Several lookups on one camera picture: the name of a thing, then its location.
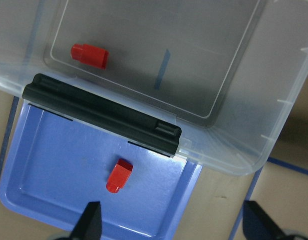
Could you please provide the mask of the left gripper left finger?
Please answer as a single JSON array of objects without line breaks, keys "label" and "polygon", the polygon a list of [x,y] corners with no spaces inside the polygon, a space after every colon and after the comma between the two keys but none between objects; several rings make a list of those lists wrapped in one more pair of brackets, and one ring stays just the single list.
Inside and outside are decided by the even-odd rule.
[{"label": "left gripper left finger", "polygon": [[87,204],[77,224],[71,232],[72,240],[99,240],[102,235],[101,203]]}]

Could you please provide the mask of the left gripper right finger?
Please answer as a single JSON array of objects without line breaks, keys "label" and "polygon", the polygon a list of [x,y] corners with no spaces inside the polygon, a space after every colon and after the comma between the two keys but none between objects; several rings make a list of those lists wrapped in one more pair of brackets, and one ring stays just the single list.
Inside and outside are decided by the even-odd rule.
[{"label": "left gripper right finger", "polygon": [[286,237],[262,207],[252,200],[243,203],[242,229],[247,240],[282,240]]}]

